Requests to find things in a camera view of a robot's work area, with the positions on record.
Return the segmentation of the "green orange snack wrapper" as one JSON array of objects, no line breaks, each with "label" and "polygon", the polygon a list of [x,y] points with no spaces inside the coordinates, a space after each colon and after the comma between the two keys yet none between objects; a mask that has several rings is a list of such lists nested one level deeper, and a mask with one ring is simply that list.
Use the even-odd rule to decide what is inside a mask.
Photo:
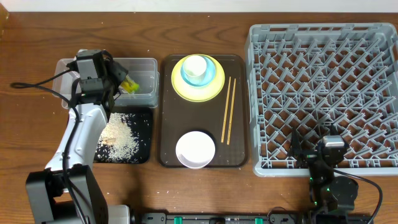
[{"label": "green orange snack wrapper", "polygon": [[120,87],[129,94],[133,94],[140,89],[139,84],[129,77],[124,79],[124,81],[120,84]]}]

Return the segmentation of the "rice pile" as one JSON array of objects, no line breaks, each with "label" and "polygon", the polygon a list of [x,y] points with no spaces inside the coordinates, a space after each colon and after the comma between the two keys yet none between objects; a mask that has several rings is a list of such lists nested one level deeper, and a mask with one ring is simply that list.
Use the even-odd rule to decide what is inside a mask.
[{"label": "rice pile", "polygon": [[138,163],[134,156],[139,150],[139,138],[129,126],[134,115],[113,113],[97,144],[95,161],[108,163]]}]

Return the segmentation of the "white bowl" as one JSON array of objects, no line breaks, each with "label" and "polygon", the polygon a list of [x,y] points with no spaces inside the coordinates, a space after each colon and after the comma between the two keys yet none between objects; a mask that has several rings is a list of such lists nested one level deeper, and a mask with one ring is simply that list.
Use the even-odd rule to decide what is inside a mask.
[{"label": "white bowl", "polygon": [[190,169],[207,166],[215,156],[214,140],[202,131],[185,133],[176,143],[175,153],[181,164]]}]

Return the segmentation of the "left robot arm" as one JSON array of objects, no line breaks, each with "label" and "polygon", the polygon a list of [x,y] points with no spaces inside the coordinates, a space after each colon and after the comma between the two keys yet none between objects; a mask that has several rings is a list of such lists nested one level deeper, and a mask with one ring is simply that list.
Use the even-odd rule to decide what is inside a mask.
[{"label": "left robot arm", "polygon": [[114,95],[128,72],[111,58],[76,58],[69,69],[80,74],[71,87],[69,117],[61,143],[45,169],[25,183],[36,223],[130,223],[126,205],[109,206],[92,167],[108,123]]}]

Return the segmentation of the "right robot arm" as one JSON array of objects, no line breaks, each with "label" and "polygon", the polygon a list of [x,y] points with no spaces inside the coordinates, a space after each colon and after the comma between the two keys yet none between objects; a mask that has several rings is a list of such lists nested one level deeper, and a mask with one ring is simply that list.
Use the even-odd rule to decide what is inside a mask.
[{"label": "right robot arm", "polygon": [[333,167],[343,161],[349,144],[333,126],[330,132],[310,149],[301,146],[298,131],[292,130],[288,155],[296,159],[299,168],[307,168],[310,173],[310,200],[315,204],[308,213],[311,223],[344,223],[358,196],[357,181],[335,176]]}]

